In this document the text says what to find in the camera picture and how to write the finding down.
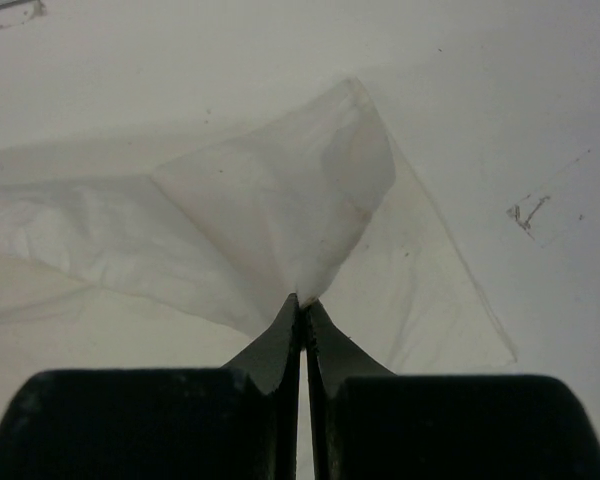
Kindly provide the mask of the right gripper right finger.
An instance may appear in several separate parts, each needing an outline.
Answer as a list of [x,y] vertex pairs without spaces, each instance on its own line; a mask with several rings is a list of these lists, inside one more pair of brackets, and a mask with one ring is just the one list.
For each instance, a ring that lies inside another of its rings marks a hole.
[[392,373],[305,310],[319,479],[600,479],[600,442],[577,397],[538,375]]

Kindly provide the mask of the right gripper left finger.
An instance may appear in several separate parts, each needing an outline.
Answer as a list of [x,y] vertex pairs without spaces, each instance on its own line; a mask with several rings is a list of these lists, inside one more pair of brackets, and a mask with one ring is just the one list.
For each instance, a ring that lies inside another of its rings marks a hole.
[[301,311],[219,368],[47,370],[0,422],[0,479],[292,479]]

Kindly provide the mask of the white t shirt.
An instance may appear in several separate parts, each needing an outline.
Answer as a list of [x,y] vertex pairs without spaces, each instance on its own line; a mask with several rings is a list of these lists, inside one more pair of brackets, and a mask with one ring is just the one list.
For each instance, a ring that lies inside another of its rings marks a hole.
[[250,133],[0,155],[0,372],[217,365],[289,294],[399,373],[513,363],[363,85]]

